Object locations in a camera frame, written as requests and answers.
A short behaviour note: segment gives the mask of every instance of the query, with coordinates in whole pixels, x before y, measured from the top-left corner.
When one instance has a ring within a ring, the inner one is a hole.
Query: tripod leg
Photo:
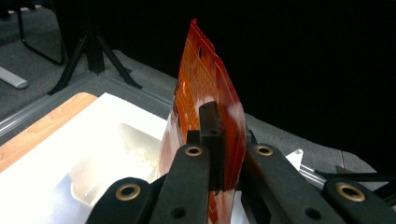
[[[99,46],[102,48],[103,52],[106,54],[107,58],[114,64],[117,71],[119,71],[120,75],[123,77],[126,83],[131,86],[137,87],[138,89],[142,89],[142,86],[137,84],[130,76],[125,67],[121,64],[120,60],[111,50],[111,48],[106,44],[105,40],[97,35],[96,39],[98,40]]]
[[[61,78],[59,79],[56,86],[51,91],[48,92],[48,95],[52,95],[57,91],[61,91],[63,88],[67,86],[73,75],[73,72],[76,69],[78,61],[81,58],[82,52],[84,51],[86,45],[87,45],[87,35],[84,35],[84,37],[82,37],[82,39],[79,40],[78,45],[75,48],[72,57],[67,62],[66,68],[62,72]]]
[[[85,53],[87,54],[88,67],[90,71],[99,74],[105,71],[103,51],[92,31],[89,30],[88,33],[88,43],[85,50]]]

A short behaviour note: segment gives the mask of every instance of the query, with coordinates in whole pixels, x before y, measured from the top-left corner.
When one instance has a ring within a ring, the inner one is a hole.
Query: black background
[[[54,4],[70,54],[78,1]],[[197,18],[247,113],[396,170],[395,1],[119,0],[90,9],[111,48],[172,77]]]

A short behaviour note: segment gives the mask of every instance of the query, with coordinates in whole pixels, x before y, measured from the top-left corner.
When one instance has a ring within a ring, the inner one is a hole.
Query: black metal bracket
[[[187,144],[177,151],[169,173],[150,185],[139,185],[139,200],[136,187],[123,193],[137,180],[114,183],[87,223],[207,223],[208,192],[222,190],[223,169],[216,166],[224,165],[224,146],[216,103],[202,105],[199,111],[201,130],[188,132]],[[396,223],[395,211],[378,193],[356,181],[329,178],[323,189],[316,189],[279,149],[258,143],[252,132],[247,142],[237,190],[242,191],[249,223]],[[389,195],[389,189],[383,191]],[[120,193],[131,200],[120,202]]]
[[[386,182],[386,184],[374,191],[389,206],[396,205],[396,174],[379,173],[348,173],[348,174],[328,174],[315,170],[315,173],[326,179],[344,178],[356,182]]]

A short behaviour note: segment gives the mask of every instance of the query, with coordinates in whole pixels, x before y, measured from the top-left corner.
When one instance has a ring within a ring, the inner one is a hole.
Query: white object
[[[0,174],[0,223],[85,223],[112,182],[153,179],[159,154],[134,136],[157,144],[165,127],[165,119],[105,93]]]
[[[302,149],[297,149],[291,152],[289,155],[286,156],[286,159],[291,163],[291,165],[296,168],[297,171],[300,171],[301,162],[303,160],[304,152]]]
[[[5,68],[0,66],[0,79],[3,79],[9,85],[17,89],[25,89],[29,86],[29,82],[25,79],[18,77],[17,75],[9,72]]]

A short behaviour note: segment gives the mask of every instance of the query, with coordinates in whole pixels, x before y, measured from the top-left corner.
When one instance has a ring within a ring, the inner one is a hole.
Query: gray floor
[[[44,8],[24,11],[23,19],[26,39],[51,57],[59,59],[60,34],[53,12]],[[174,78],[115,49],[114,52],[122,64],[133,70],[131,76],[144,87],[143,90],[125,84],[108,58],[105,57],[106,70],[101,74],[94,74],[89,71],[86,58],[83,56],[70,85],[63,91],[49,96],[47,92],[55,86],[64,65],[54,65],[22,44],[15,15],[12,15],[11,21],[0,21],[0,30],[0,66],[30,83],[27,89],[17,90],[0,81],[0,145],[81,91],[96,96],[108,92],[167,119],[177,82]],[[285,155],[298,148],[302,149],[303,164],[311,168],[335,173],[335,166],[338,165],[356,173],[375,171],[353,154],[315,144],[255,119],[249,114],[246,114],[246,121],[259,142],[273,145]],[[370,189],[376,189],[378,186],[366,185]]]

